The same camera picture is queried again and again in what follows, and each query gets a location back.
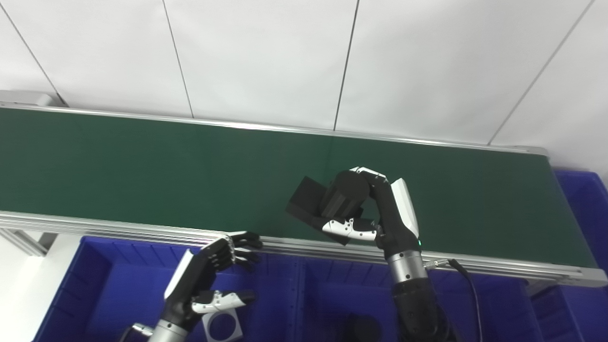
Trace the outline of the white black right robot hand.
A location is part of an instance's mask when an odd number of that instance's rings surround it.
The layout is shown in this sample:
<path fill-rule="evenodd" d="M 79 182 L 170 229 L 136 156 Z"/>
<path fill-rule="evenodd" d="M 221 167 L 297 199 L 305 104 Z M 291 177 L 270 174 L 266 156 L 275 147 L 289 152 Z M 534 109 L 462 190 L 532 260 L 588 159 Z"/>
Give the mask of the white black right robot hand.
<path fill-rule="evenodd" d="M 420 252 L 415 212 L 403 179 L 365 167 L 337 173 L 322 199 L 321 231 L 347 245 L 351 239 L 373 241 L 385 258 Z"/>

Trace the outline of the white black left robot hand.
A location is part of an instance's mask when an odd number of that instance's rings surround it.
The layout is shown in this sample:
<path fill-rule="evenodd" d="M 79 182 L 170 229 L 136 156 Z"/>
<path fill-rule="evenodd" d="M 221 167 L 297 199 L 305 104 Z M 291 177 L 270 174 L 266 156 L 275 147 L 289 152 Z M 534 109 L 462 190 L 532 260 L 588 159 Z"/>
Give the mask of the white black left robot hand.
<path fill-rule="evenodd" d="M 229 232 L 211 240 L 199 251 L 187 250 L 165 290 L 159 325 L 188 336 L 205 314 L 246 306 L 256 300 L 252 290 L 212 290 L 217 274 L 232 266 L 252 272 L 260 259 L 252 249 L 261 249 L 260 236 L 250 231 Z"/>

